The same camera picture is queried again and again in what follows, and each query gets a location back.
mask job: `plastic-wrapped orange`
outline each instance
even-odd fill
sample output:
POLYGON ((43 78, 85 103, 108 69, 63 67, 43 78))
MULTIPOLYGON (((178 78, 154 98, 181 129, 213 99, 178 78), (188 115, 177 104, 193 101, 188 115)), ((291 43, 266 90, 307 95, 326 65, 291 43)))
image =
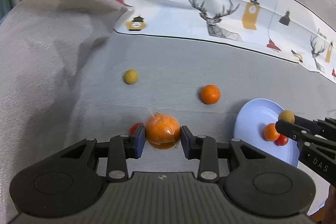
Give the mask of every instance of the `plastic-wrapped orange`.
POLYGON ((181 136, 179 121, 168 114, 156 113, 145 124, 146 138, 158 149, 173 147, 181 136))

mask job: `blue plate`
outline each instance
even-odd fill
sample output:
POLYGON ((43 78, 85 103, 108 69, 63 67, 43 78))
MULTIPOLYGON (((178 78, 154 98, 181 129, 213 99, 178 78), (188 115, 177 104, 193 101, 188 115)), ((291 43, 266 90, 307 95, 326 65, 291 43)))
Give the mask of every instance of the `blue plate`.
POLYGON ((249 101, 239 111, 234 137, 297 167, 299 149, 295 141, 289 139, 286 145, 278 146, 275 142, 268 142, 263 138, 265 126, 277 122, 281 111, 283 108, 271 100, 254 99, 249 101))

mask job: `black lamp print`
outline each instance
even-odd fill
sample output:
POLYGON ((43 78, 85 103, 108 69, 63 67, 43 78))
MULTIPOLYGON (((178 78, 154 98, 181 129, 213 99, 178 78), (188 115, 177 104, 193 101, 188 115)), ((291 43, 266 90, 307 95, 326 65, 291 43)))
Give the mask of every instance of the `black lamp print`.
POLYGON ((287 11, 286 15, 284 15, 282 18, 280 18, 279 22, 281 24, 284 24, 284 25, 288 26, 289 22, 290 22, 289 14, 290 14, 289 11, 287 11))

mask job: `cherry tomato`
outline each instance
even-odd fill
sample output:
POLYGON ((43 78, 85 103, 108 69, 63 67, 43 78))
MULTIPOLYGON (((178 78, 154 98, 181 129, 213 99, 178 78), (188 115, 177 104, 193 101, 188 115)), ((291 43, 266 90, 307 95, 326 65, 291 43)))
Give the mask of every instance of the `cherry tomato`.
POLYGON ((279 138, 276 140, 276 143, 279 146, 284 146, 288 143, 288 138, 280 134, 279 138))
POLYGON ((138 126, 143 126, 143 122, 137 122, 134 125, 132 125, 132 127, 129 129, 129 134, 133 135, 138 126))
POLYGON ((277 140, 280 136, 280 133, 275 129, 275 123, 270 123, 266 125, 264 129, 264 138, 269 142, 277 140))

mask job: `gray tablecloth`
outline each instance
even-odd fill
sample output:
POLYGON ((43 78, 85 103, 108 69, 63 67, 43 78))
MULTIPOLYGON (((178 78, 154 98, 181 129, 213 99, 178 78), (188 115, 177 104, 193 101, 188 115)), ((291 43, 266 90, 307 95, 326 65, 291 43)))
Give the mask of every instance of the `gray tablecloth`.
MULTIPOLYGON (((320 0, 299 1, 313 7, 320 0)), ((316 10, 332 23, 335 6, 322 3, 328 9, 316 10)), ((18 171, 85 137, 127 133, 147 105, 219 142, 232 137, 238 111, 254 98, 309 119, 336 117, 335 85, 318 73, 224 45, 113 33, 123 12, 114 0, 24 0, 0 26, 0 223, 16 214, 8 187, 18 171), (139 72, 134 85, 122 81, 130 68, 139 72), (215 105, 198 99, 207 84, 222 91, 215 105)), ((128 167, 196 172, 198 162, 187 161, 181 147, 146 144, 128 167)), ((220 170, 227 173, 225 161, 220 170)))

